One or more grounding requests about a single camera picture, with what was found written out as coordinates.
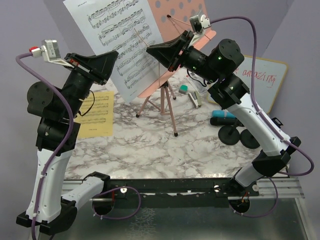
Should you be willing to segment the pink music stand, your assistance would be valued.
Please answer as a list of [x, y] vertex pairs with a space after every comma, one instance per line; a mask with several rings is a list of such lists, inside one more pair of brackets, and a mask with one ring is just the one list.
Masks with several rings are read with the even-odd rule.
[[[192, 19], [197, 18], [201, 24], [201, 29], [199, 32], [195, 33], [195, 40], [191, 41], [191, 45], [194, 46], [197, 50], [203, 48], [215, 35], [216, 32], [209, 30], [209, 18], [203, 13], [202, 10], [199, 10], [197, 14], [191, 16]], [[144, 90], [138, 97], [145, 98], [141, 108], [136, 114], [136, 117], [139, 118], [146, 105], [149, 103], [159, 110], [162, 116], [170, 115], [173, 133], [174, 136], [178, 136], [176, 121], [174, 117], [173, 107], [171, 100], [176, 100], [177, 97], [169, 83], [169, 78], [173, 76], [173, 72], [167, 71], [164, 74], [160, 75], [158, 79], [153, 82], [146, 90]], [[150, 101], [152, 94], [160, 90], [160, 106], [155, 105]]]

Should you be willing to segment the white sheet music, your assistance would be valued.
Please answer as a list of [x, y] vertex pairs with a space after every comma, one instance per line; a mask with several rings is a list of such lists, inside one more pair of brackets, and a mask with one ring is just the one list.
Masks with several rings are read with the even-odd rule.
[[163, 38], [146, 0], [65, 0], [95, 55], [117, 51], [110, 76], [129, 103], [167, 70], [146, 52]]

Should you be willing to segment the yellow sheet music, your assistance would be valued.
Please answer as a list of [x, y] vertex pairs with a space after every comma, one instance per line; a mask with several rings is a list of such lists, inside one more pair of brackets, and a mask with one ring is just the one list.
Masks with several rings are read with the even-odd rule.
[[75, 118], [80, 123], [78, 139], [113, 135], [114, 93], [90, 91]]

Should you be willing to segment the black microphone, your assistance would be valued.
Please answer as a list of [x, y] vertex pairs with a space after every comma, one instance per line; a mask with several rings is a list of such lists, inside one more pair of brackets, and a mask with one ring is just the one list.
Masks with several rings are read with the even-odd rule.
[[233, 126], [244, 127], [244, 125], [237, 118], [222, 118], [222, 117], [211, 117], [210, 124], [212, 126]]

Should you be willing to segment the blue toy microphone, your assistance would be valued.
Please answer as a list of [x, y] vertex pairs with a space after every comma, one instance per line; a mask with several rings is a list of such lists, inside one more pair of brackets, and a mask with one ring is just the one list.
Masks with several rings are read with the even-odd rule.
[[211, 116], [213, 118], [226, 118], [226, 119], [235, 119], [235, 115], [228, 111], [224, 110], [213, 110]]

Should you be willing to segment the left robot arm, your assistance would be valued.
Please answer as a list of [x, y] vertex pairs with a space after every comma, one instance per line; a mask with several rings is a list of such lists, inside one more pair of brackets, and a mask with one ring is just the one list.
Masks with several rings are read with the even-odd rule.
[[68, 53], [62, 63], [70, 74], [62, 88], [34, 73], [38, 82], [27, 92], [27, 112], [40, 117], [35, 144], [37, 173], [30, 204], [16, 218], [18, 225], [53, 237], [72, 226], [89, 199], [110, 193], [110, 177], [99, 172], [89, 174], [68, 194], [62, 194], [62, 187], [81, 126], [74, 119], [92, 85], [107, 83], [118, 55], [115, 50], [93, 56]]

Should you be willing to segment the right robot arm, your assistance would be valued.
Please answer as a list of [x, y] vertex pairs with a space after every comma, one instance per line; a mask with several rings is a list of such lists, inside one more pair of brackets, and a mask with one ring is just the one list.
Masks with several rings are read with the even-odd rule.
[[221, 40], [210, 55], [205, 55], [191, 45], [193, 38], [191, 31], [184, 31], [173, 40], [147, 47], [146, 52], [170, 72], [184, 67], [210, 83], [208, 92], [212, 99], [235, 115], [260, 144], [260, 154], [241, 168], [229, 184], [230, 191], [240, 196], [256, 180], [282, 170], [301, 140], [284, 133], [259, 109], [251, 99], [249, 87], [234, 74], [245, 59], [234, 40]]

